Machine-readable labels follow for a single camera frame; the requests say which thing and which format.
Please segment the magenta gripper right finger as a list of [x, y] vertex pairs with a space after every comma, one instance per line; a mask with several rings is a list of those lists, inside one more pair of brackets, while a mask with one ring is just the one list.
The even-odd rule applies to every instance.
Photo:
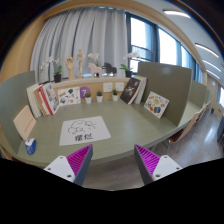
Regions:
[[168, 155], [159, 156], [139, 145], [135, 145], [134, 155], [145, 185], [182, 169]]

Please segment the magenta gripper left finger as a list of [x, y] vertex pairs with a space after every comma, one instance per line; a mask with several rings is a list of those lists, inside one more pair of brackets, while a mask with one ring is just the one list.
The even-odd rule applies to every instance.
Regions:
[[45, 171], [82, 186], [92, 156], [93, 145], [90, 144], [69, 156], [58, 156], [45, 168]]

